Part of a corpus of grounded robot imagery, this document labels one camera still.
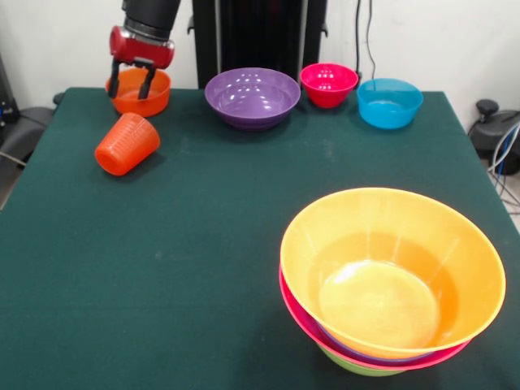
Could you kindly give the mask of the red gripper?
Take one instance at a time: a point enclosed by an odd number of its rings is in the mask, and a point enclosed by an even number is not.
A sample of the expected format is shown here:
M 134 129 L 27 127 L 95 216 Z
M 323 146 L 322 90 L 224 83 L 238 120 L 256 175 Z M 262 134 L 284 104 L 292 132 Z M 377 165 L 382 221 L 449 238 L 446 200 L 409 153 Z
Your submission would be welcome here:
M 107 87 L 110 98 L 116 98 L 119 90 L 121 63 L 144 66 L 142 70 L 146 71 L 146 75 L 138 94 L 138 99 L 144 100 L 149 96 L 156 69 L 168 68 L 175 53 L 173 41 L 152 41 L 120 26 L 111 29 L 109 45 L 113 58 Z

